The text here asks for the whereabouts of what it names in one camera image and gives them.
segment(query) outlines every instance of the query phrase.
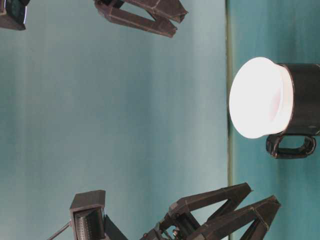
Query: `cable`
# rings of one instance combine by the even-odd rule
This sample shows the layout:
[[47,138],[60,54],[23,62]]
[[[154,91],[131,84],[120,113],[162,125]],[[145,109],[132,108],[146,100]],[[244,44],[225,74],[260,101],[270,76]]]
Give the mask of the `cable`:
[[49,237],[47,240],[52,240],[55,237],[57,237],[60,233],[62,233],[64,230],[66,230],[68,227],[71,226],[71,220],[68,221],[66,225],[64,225],[62,228],[60,228],[55,234],[53,234],[51,237]]

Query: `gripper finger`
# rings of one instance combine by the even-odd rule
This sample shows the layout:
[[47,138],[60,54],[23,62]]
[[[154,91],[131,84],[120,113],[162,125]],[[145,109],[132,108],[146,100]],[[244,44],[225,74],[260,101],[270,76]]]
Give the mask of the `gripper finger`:
[[210,220],[235,210],[250,192],[251,188],[249,185],[242,183],[215,191],[183,197],[169,207],[168,215],[174,218],[175,216],[190,213],[191,211],[227,200],[222,207],[209,217]]
[[221,240],[253,221],[241,240],[263,240],[280,208],[275,196],[211,219],[186,240]]

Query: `teal wall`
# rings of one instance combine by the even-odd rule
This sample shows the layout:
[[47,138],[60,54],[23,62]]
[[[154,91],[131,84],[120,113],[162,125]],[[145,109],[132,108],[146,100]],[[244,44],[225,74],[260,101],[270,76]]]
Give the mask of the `teal wall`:
[[[245,62],[257,56],[276,63],[320,63],[319,8],[318,0],[228,0],[230,80]],[[306,159],[281,160],[266,152],[266,136],[244,138],[230,123],[229,138],[233,184],[247,181],[254,190],[243,204],[272,194],[282,204],[265,239],[318,239],[319,146]],[[303,139],[291,137],[281,145],[292,148],[302,143]],[[242,232],[234,239],[240,239]]]
[[96,189],[138,239],[178,198],[227,185],[225,4],[202,2],[183,1],[173,39],[91,0],[32,0],[27,31],[0,29],[1,239],[47,239]]

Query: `mug handle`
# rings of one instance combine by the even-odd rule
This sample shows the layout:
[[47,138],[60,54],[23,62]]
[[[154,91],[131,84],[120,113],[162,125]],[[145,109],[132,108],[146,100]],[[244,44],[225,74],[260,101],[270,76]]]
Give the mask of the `mug handle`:
[[305,135],[304,143],[298,148],[280,148],[279,144],[289,134],[269,135],[266,139],[266,150],[276,159],[302,159],[311,155],[316,149],[316,139],[312,136]]

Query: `black mug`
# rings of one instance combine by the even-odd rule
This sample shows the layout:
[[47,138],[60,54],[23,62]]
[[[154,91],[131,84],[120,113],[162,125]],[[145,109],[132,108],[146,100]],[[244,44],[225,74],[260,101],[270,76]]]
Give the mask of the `black mug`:
[[[320,65],[274,63],[265,57],[246,62],[232,83],[229,111],[246,138],[268,136],[266,150],[279,159],[305,158],[320,135]],[[286,136],[304,136],[298,148],[281,148]]]
[[[297,159],[311,155],[316,149],[314,136],[320,134],[320,65],[279,64],[287,69],[293,87],[293,106],[289,124],[266,140],[266,150],[275,158]],[[304,136],[298,148],[280,148],[285,136]]]

